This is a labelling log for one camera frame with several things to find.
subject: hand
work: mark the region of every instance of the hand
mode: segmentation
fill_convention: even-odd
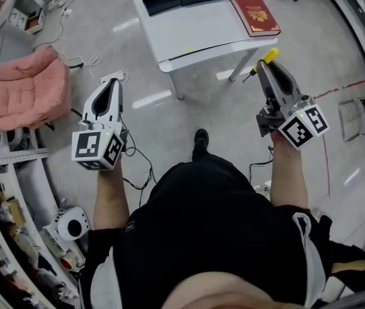
[[[113,169],[99,171],[102,176],[109,176],[112,174],[117,174],[119,172],[122,173],[122,153],[119,154],[117,163],[115,164],[115,167]]]
[[[285,138],[284,135],[281,134],[280,131],[273,131],[270,135],[272,143],[274,144],[274,149],[277,149],[276,151],[284,151],[293,155],[299,154],[299,151],[292,146],[292,144]]]

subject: white cable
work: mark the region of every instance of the white cable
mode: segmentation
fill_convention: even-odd
[[[124,77],[125,77],[125,75],[127,75],[127,77],[126,77],[126,80],[124,82],[121,82],[122,85],[126,84],[128,82],[128,80],[129,80],[129,74],[128,74],[128,72],[124,71]]]
[[[91,68],[92,66],[95,66],[95,65],[98,65],[100,63],[100,54],[99,53],[96,53],[94,54],[91,59],[89,60],[88,63],[85,63],[84,59],[81,57],[81,56],[76,56],[76,57],[68,57],[65,53],[62,53],[63,56],[66,57],[66,59],[68,61],[72,60],[72,59],[80,59],[82,61],[82,63],[84,63],[85,66],[89,66],[89,73],[91,74],[92,76],[92,80],[93,80],[93,83],[97,86],[100,86],[100,84],[97,84],[96,81],[95,81],[95,77],[93,76],[93,73],[91,71]]]

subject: gray floor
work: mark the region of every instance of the gray floor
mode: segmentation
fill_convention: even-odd
[[[330,0],[265,2],[282,30],[277,60],[294,75],[301,91],[317,96],[365,79],[359,47]],[[257,77],[245,84],[244,75],[234,83],[218,80],[227,73],[224,71],[235,67],[241,56],[179,72],[176,86],[185,93],[185,100],[179,101],[170,96],[171,83],[154,63],[131,0],[76,0],[71,8],[72,14],[63,21],[62,38],[54,47],[69,57],[82,56],[86,62],[100,53],[102,62],[92,69],[97,82],[114,71],[129,73],[129,82],[124,86],[124,122],[138,148],[153,162],[157,179],[174,164],[189,161],[192,139],[199,127],[209,131],[209,151],[230,160],[245,175],[250,163],[268,158],[269,136],[260,137],[255,120],[265,103]],[[56,10],[48,16],[36,43],[58,36],[58,20]],[[71,77],[73,106],[81,110],[96,86],[88,68],[73,71]],[[365,84],[317,100],[331,125],[324,137],[330,197],[322,139],[303,150],[310,207],[333,218],[332,239],[359,246],[365,245],[365,138],[349,144],[342,141],[337,106],[342,100],[363,96]],[[352,119],[349,110],[344,115]],[[96,173],[84,171],[70,160],[71,132],[76,130],[77,121],[76,115],[66,115],[55,121],[55,132],[44,127],[41,135],[51,153],[47,164],[58,197],[77,203],[91,218]],[[358,120],[352,120],[350,132],[359,125]],[[125,177],[138,185],[145,182],[149,166],[142,157],[124,157],[123,166]],[[270,175],[270,165],[254,168],[253,185],[263,189]],[[139,192],[128,185],[126,192],[133,211],[138,206]]]

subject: pink chair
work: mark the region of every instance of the pink chair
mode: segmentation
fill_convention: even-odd
[[[69,68],[52,46],[0,63],[0,131],[36,129],[71,110]]]

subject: book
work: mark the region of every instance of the book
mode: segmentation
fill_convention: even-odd
[[[250,37],[277,35],[281,32],[263,0],[230,0]]]

